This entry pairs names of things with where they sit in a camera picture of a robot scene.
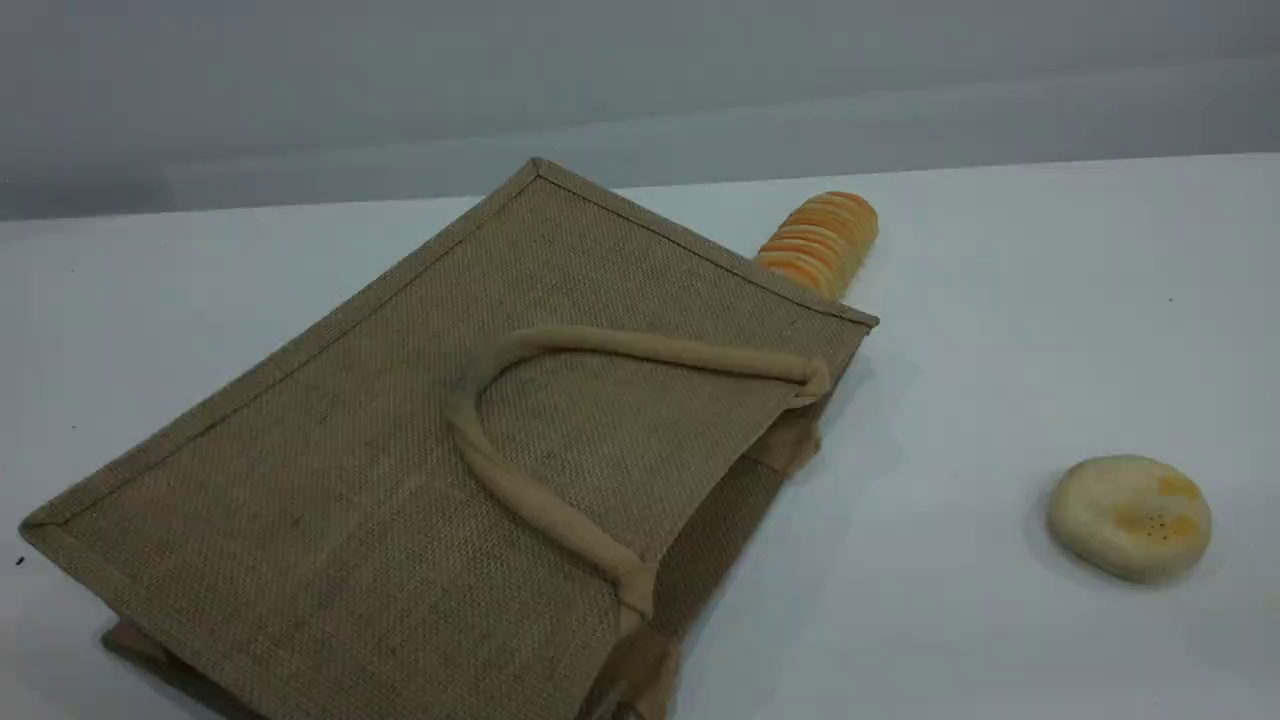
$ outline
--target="white tabletop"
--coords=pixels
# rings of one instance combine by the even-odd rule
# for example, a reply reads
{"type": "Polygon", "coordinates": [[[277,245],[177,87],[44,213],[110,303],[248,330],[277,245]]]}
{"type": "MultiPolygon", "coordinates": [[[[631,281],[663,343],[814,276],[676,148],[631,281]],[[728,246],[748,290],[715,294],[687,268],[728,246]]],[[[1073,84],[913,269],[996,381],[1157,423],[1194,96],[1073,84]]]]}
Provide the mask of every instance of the white tabletop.
{"type": "MultiPolygon", "coordinates": [[[[750,255],[824,190],[881,213],[847,300],[883,324],[690,634],[676,717],[1275,717],[1280,155],[623,195],[750,255]],[[1115,582],[1046,536],[1056,477],[1114,452],[1203,487],[1185,580],[1115,582]]],[[[18,521],[472,201],[0,223],[6,716],[211,717],[100,650],[110,612],[18,521]]]]}

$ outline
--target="jute bag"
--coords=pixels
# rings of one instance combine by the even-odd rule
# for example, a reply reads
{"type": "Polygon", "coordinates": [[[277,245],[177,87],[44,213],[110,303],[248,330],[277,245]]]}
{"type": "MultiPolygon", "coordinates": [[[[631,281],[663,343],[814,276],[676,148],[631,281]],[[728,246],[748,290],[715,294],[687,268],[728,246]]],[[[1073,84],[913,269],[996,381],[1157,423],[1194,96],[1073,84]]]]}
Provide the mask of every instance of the jute bag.
{"type": "Polygon", "coordinates": [[[874,324],[534,160],[22,533],[228,716],[659,720],[874,324]]]}

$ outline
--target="bag handle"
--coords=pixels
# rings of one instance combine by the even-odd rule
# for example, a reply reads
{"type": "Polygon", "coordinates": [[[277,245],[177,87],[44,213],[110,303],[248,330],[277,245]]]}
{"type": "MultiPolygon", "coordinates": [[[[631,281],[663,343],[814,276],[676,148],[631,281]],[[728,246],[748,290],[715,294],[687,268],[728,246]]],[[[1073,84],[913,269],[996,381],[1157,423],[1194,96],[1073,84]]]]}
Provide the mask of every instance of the bag handle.
{"type": "Polygon", "coordinates": [[[620,634],[626,635],[653,616],[658,565],[641,560],[590,518],[503,459],[480,424],[480,396],[503,370],[544,352],[566,350],[623,355],[800,384],[788,407],[803,407],[826,395],[831,389],[831,375],[820,359],[581,325],[518,331],[474,360],[447,410],[462,459],[508,510],[590,562],[617,587],[620,634]]]}

